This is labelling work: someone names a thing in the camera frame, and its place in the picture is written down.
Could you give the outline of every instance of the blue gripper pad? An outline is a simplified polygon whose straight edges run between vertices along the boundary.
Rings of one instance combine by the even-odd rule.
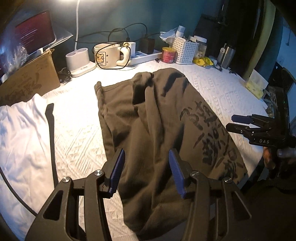
[[[250,116],[243,116],[243,115],[233,115],[231,117],[233,122],[242,123],[242,124],[252,124],[253,119]]]
[[[175,149],[169,151],[168,161],[170,164],[170,168],[172,170],[172,174],[173,174],[174,182],[175,182],[175,185],[177,188],[177,192],[184,199],[185,195],[186,195],[186,190],[185,190],[185,181],[186,180],[185,180],[185,176],[184,176],[181,166],[180,166],[180,165],[182,165],[181,164],[182,160]]]
[[[112,173],[110,175],[110,182],[109,182],[109,190],[108,193],[113,195],[118,187],[118,183],[120,180],[120,176],[123,170],[123,166],[126,160],[126,154],[123,149],[120,150],[120,153],[118,155],[118,158],[116,160],[116,163],[114,165],[114,168],[112,170]]]

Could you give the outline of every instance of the black charger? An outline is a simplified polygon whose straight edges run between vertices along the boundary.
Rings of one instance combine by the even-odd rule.
[[[142,38],[140,39],[140,51],[145,54],[154,52],[155,39]]]

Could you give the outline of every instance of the teal wall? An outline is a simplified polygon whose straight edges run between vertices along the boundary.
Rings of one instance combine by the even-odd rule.
[[[148,33],[168,31],[179,25],[186,27],[185,35],[193,34],[203,10],[203,0],[81,0],[79,5],[79,35],[96,31],[111,31],[131,23],[142,22],[148,27]],[[52,20],[75,35],[75,0],[27,0],[27,6],[36,11],[49,9]],[[143,37],[144,26],[137,25],[127,29],[131,40]],[[108,34],[96,34],[80,39],[84,42],[107,41]],[[163,42],[158,35],[156,48]],[[112,34],[112,41],[126,39],[124,31]],[[78,44],[78,48],[87,47],[91,60],[94,59],[91,49],[94,44]],[[74,37],[58,47],[59,52],[66,54],[74,50]]]

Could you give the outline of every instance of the lamp arm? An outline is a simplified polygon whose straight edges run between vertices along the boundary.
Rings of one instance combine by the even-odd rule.
[[[77,41],[78,41],[78,30],[79,30],[78,9],[79,9],[79,3],[80,3],[80,0],[77,0],[77,5],[76,5],[76,40],[75,40],[74,50],[77,50]]]

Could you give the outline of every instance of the white plastic basket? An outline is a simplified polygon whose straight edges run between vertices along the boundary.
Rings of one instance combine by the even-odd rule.
[[[192,64],[198,43],[187,42],[183,38],[175,38],[173,49],[176,50],[174,61],[177,64]]]

